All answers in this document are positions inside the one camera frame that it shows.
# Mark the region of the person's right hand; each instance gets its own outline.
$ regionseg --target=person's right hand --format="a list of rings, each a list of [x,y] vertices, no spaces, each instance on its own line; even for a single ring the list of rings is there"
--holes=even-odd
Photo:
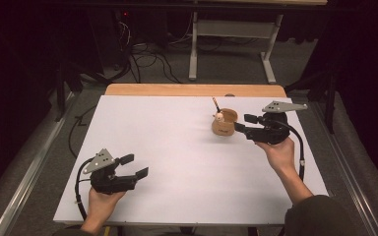
[[[265,151],[270,165],[277,174],[295,171],[294,142],[291,138],[287,137],[283,142],[276,145],[259,142],[255,142],[255,144]]]

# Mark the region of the person's left hand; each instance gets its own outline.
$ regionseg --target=person's left hand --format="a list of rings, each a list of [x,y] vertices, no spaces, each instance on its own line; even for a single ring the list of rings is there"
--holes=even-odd
[[[126,192],[112,195],[98,193],[94,188],[89,190],[89,209],[81,229],[96,235],[105,221],[112,215],[118,201]]]

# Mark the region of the metal rail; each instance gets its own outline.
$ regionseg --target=metal rail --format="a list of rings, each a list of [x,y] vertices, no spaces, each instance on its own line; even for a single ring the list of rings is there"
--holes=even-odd
[[[67,100],[73,99],[72,102],[69,102],[68,111],[73,106],[74,101],[77,97],[73,97],[73,93],[70,92]],[[30,196],[30,193],[35,185],[36,180],[39,177],[39,174],[47,160],[47,153],[50,149],[51,145],[53,144],[55,138],[57,137],[58,133],[60,132],[63,124],[66,120],[66,117],[62,117],[59,122],[56,123],[51,134],[48,136],[47,141],[45,142],[44,146],[41,148],[40,152],[34,157],[32,163],[27,170],[26,174],[24,175],[23,180],[21,181],[18,189],[16,190],[12,200],[9,202],[8,206],[6,207],[4,213],[0,218],[0,236],[3,235],[10,235],[11,229],[14,226],[18,216],[21,213],[21,210],[24,207],[27,199]]]
[[[341,168],[341,173],[345,180],[348,191],[351,195],[352,200],[354,201],[354,204],[358,210],[358,213],[360,214],[367,232],[371,236],[378,236],[378,221],[376,219],[376,216],[374,215],[366,196],[364,195],[357,180],[355,179],[354,174],[352,173],[351,168],[347,163],[347,159],[343,154],[336,137],[332,135],[327,129],[321,107],[319,106],[319,104],[314,104],[313,102],[310,102],[310,106],[312,107],[312,110],[315,111],[318,117],[318,121],[321,123],[321,127],[324,128],[325,134],[330,141],[330,145],[336,155],[336,163]]]

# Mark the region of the hand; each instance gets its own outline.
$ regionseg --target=hand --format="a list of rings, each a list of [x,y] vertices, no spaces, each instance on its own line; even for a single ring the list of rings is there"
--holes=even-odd
[[[269,164],[278,175],[282,172],[295,171],[294,142],[291,138],[287,137],[283,142],[276,145],[259,142],[255,142],[255,144],[265,151]]]
[[[98,193],[94,188],[89,190],[89,209],[81,229],[96,235],[105,221],[112,215],[116,204],[125,192],[106,195]]]
[[[294,142],[287,137],[277,145],[255,143],[262,148],[272,168],[281,178],[284,188],[294,205],[313,196],[312,192],[306,187],[294,168]]]

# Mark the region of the wooden table edge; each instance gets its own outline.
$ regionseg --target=wooden table edge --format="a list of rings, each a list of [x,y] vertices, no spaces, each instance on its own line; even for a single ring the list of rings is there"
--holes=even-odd
[[[105,95],[286,97],[277,85],[112,84]]]

